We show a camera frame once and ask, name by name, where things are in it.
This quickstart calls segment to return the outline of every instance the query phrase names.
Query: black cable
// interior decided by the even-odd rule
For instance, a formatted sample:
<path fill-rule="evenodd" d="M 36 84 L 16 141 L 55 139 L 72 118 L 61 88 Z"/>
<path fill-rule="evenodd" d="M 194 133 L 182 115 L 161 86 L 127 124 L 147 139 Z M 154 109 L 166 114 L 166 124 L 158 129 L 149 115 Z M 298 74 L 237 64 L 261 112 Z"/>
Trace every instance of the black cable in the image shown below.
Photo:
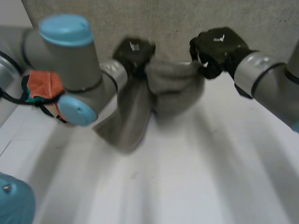
<path fill-rule="evenodd" d="M 52 99 L 45 99 L 44 101 L 38 100 L 36 102 L 26 102 L 10 96 L 7 92 L 0 88 L 0 98 L 4 98 L 9 102 L 19 105 L 31 105 L 31 106 L 41 106 L 47 104 L 53 104 L 59 100 L 59 98 L 64 94 L 64 92 L 59 93 L 57 96 L 53 97 Z"/>

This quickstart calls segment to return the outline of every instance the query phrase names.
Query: white table surface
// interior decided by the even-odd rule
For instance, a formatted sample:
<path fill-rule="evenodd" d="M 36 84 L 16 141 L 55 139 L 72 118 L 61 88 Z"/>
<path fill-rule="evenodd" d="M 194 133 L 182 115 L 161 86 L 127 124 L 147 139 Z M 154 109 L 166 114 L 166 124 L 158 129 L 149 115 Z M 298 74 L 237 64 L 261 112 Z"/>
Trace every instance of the white table surface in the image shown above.
<path fill-rule="evenodd" d="M 299 137 L 227 74 L 171 122 L 152 117 L 131 154 L 25 106 L 0 154 L 0 172 L 35 192 L 35 224 L 299 223 Z"/>

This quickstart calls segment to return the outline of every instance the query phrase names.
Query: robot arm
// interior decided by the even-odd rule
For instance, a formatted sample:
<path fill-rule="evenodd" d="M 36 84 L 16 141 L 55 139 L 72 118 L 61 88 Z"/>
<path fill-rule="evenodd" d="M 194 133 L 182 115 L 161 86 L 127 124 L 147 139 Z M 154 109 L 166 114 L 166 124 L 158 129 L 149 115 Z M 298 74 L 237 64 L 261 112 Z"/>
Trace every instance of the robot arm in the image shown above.
<path fill-rule="evenodd" d="M 58 101 L 59 110 L 68 121 L 81 126 L 95 121 L 125 86 L 130 63 L 135 63 L 136 69 L 155 48 L 139 39 L 125 39 L 114 55 L 117 60 L 100 67 L 89 22 L 71 14 L 50 16 L 38 30 L 0 27 L 0 41 L 0 72 L 22 74 L 28 68 L 57 72 L 65 90 Z M 135 42 L 139 43 L 138 53 L 146 52 L 143 57 L 126 54 L 126 46 L 132 51 Z"/>
<path fill-rule="evenodd" d="M 202 73 L 215 78 L 227 71 L 239 94 L 254 98 L 299 133 L 299 44 L 288 64 L 250 50 L 231 29 L 216 28 L 200 33 L 190 42 L 193 60 L 207 63 Z"/>

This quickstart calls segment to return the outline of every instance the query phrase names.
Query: blue joint cap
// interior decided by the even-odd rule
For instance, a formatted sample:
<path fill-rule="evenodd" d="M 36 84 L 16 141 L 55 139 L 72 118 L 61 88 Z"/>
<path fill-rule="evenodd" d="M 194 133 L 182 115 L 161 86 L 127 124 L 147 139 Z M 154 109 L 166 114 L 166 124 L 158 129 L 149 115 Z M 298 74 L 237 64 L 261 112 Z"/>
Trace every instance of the blue joint cap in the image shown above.
<path fill-rule="evenodd" d="M 93 42 L 88 20 L 75 14 L 49 16 L 40 22 L 39 32 L 46 41 L 62 47 L 83 47 Z"/>
<path fill-rule="evenodd" d="M 69 122 L 76 125 L 87 126 L 98 118 L 98 115 L 90 106 L 68 95 L 59 98 L 58 108 Z"/>

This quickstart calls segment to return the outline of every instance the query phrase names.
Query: fabric fold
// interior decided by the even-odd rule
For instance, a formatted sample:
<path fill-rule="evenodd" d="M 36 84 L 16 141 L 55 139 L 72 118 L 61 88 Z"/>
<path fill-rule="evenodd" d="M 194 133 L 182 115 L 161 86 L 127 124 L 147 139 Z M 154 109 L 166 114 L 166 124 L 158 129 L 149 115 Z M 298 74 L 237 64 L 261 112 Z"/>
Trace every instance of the fabric fold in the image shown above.
<path fill-rule="evenodd" d="M 199 62 L 173 63 L 153 58 L 147 78 L 131 76 L 118 95 L 118 109 L 93 129 L 110 145 L 134 150 L 144 136 L 152 111 L 158 117 L 176 116 L 192 106 L 204 90 Z"/>

